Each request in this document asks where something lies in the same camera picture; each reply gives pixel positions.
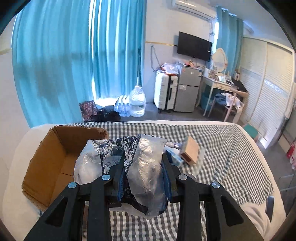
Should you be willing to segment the large water jug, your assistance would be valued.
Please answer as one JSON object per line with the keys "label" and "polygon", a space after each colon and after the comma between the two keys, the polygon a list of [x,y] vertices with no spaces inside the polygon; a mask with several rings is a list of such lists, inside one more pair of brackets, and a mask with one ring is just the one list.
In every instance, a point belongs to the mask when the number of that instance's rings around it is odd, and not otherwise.
{"label": "large water jug", "polygon": [[145,93],[139,84],[139,78],[137,78],[137,83],[129,94],[130,115],[135,118],[143,116],[145,113],[145,104]]}

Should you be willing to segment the dark clothes on floor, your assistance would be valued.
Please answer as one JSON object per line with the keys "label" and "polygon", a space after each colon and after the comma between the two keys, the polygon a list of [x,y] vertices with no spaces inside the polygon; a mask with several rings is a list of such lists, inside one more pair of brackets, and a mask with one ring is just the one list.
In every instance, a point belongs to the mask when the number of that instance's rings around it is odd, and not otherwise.
{"label": "dark clothes on floor", "polygon": [[104,107],[97,109],[95,115],[91,116],[93,122],[106,122],[106,121],[120,121],[121,117],[118,112],[113,108]]}

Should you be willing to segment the air conditioner unit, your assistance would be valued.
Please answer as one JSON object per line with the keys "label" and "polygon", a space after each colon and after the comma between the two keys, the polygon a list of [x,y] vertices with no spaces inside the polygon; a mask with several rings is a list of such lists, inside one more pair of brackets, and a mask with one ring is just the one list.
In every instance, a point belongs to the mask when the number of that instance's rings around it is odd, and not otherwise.
{"label": "air conditioner unit", "polygon": [[195,1],[171,1],[171,6],[179,11],[185,11],[208,21],[216,19],[216,10],[214,7],[209,6],[207,3]]}

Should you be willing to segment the white cream tube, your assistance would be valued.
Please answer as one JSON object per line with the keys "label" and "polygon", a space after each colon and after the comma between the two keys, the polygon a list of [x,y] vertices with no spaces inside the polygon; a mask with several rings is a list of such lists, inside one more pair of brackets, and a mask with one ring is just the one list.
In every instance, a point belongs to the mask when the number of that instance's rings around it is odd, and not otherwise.
{"label": "white cream tube", "polygon": [[166,146],[170,148],[175,148],[175,149],[181,149],[182,148],[182,143],[173,143],[173,142],[167,142]]}

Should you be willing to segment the small blue window curtain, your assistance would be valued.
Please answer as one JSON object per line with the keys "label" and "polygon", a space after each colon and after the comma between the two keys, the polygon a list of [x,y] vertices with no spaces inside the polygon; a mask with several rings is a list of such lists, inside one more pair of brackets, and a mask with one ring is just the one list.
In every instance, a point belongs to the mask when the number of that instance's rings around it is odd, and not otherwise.
{"label": "small blue window curtain", "polygon": [[216,7],[219,23],[217,48],[222,48],[227,57],[225,73],[234,75],[239,67],[243,40],[243,20],[221,6]]}

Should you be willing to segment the large blue curtain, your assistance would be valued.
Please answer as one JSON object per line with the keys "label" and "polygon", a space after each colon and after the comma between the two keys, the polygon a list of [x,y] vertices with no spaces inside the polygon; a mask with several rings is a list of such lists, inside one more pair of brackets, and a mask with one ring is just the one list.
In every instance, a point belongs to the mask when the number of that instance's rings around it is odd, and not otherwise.
{"label": "large blue curtain", "polygon": [[30,1],[11,41],[28,125],[79,122],[82,102],[141,84],[146,10],[146,1]]}

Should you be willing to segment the oval vanity mirror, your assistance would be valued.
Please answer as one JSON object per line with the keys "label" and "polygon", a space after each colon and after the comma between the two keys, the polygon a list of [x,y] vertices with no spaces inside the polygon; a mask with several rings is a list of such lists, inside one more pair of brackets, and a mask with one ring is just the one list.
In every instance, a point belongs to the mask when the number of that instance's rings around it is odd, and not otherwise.
{"label": "oval vanity mirror", "polygon": [[212,67],[216,73],[222,73],[228,66],[228,60],[226,53],[222,48],[216,49],[216,52],[212,55]]}

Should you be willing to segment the floral patterned bag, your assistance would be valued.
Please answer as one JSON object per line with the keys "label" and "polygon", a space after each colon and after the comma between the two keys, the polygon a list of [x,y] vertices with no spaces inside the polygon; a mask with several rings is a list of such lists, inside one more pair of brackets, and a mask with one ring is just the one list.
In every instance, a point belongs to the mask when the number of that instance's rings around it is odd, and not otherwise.
{"label": "floral patterned bag", "polygon": [[93,100],[79,103],[82,118],[84,122],[92,121],[92,118],[98,114],[98,109]]}

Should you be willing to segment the white desk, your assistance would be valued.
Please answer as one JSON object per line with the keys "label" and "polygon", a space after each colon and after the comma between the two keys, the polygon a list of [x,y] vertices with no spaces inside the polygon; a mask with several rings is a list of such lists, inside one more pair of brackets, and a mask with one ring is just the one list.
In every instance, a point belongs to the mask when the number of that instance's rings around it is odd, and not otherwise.
{"label": "white desk", "polygon": [[208,112],[208,106],[212,103],[212,96],[214,96],[214,94],[217,93],[218,90],[232,92],[231,89],[234,89],[234,90],[238,89],[238,87],[235,85],[230,85],[230,84],[221,82],[219,80],[201,76],[196,107],[201,104],[202,94],[205,91],[207,86],[210,87],[210,91],[208,95],[208,100],[206,102],[206,106],[204,108],[203,116],[205,116],[206,113]]}

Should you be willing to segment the clear plastic bag floral item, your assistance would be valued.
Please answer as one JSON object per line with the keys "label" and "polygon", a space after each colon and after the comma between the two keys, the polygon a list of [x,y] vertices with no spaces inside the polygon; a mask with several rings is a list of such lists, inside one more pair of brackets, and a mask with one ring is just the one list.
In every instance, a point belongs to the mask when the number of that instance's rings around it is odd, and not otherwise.
{"label": "clear plastic bag floral item", "polygon": [[130,215],[152,219],[167,209],[162,155],[164,138],[139,134],[108,140],[88,140],[76,160],[74,181],[87,184],[110,175],[112,167],[123,163],[117,200]]}

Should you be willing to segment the tan kraft paper box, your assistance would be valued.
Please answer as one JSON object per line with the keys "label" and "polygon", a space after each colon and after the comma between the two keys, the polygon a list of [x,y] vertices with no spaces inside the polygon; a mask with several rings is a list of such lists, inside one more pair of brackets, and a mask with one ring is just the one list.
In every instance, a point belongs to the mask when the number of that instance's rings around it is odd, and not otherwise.
{"label": "tan kraft paper box", "polygon": [[199,144],[191,136],[187,136],[182,143],[180,156],[188,165],[196,165],[199,149]]}

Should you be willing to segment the pack of water bottles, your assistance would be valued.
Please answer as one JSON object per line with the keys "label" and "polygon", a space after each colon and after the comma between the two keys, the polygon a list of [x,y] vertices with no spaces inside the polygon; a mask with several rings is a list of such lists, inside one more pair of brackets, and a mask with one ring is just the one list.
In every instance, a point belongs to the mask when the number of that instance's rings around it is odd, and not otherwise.
{"label": "pack of water bottles", "polygon": [[117,112],[120,117],[130,117],[130,104],[128,96],[121,95],[116,100],[113,110]]}

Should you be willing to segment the checkered bed sheet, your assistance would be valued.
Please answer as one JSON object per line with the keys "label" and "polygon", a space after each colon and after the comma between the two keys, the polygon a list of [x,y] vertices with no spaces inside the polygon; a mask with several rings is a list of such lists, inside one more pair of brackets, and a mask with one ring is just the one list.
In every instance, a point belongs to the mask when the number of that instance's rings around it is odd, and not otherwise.
{"label": "checkered bed sheet", "polygon": [[[191,136],[204,151],[201,166],[183,165],[183,173],[193,175],[200,183],[217,181],[246,212],[265,240],[271,237],[271,222],[261,205],[273,191],[271,178],[256,154],[247,135],[236,124],[203,123],[177,125],[161,123],[99,123],[111,138],[139,134],[181,142]],[[180,206],[169,204],[161,215],[145,219],[113,211],[113,240],[175,240]]]}

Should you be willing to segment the grey mini fridge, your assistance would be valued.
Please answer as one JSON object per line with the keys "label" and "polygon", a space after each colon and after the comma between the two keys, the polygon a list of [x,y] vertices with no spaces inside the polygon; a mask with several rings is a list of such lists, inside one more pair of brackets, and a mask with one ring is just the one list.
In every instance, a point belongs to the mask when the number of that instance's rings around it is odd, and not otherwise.
{"label": "grey mini fridge", "polygon": [[195,109],[203,71],[182,65],[177,67],[179,73],[174,111],[191,113]]}

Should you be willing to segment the black wall television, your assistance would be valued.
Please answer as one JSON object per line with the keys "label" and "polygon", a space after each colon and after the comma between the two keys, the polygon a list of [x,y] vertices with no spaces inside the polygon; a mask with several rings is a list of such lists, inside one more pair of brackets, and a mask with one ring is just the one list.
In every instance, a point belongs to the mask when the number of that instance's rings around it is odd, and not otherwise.
{"label": "black wall television", "polygon": [[209,62],[211,50],[212,42],[184,32],[179,32],[177,44],[178,54]]}

